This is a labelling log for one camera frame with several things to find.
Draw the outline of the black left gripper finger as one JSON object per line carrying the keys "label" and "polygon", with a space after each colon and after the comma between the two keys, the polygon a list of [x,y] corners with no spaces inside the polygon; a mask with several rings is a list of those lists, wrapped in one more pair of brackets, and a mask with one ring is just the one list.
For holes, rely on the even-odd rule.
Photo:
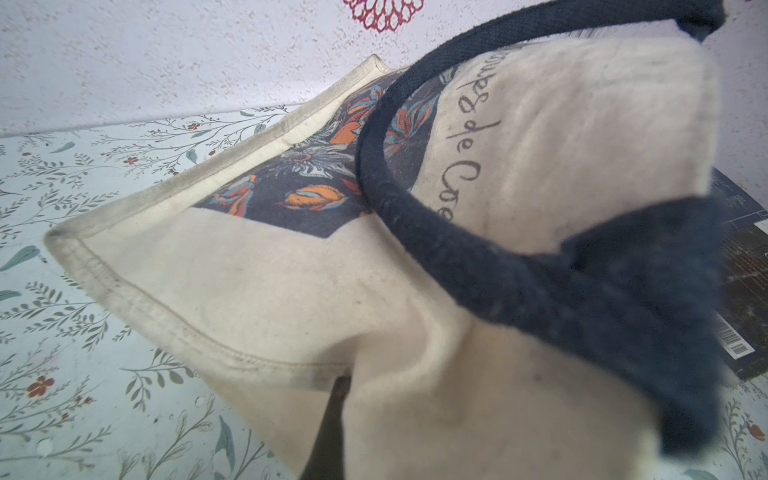
{"label": "black left gripper finger", "polygon": [[344,429],[342,414],[351,387],[350,377],[333,384],[324,416],[300,480],[344,480]]}

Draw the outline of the beige canvas tote bag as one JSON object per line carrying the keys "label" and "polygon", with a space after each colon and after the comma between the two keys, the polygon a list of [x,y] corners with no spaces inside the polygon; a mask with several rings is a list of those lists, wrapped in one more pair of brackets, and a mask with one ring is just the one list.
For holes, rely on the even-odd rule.
{"label": "beige canvas tote bag", "polygon": [[51,229],[94,300],[302,474],[641,479],[718,434],[719,1],[551,1],[370,57]]}

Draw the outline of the black book with barcode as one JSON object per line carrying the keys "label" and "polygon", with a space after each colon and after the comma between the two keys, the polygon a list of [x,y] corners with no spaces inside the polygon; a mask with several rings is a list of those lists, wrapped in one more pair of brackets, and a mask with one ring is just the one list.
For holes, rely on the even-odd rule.
{"label": "black book with barcode", "polygon": [[712,190],[727,205],[717,335],[743,382],[767,372],[767,209],[717,169]]}

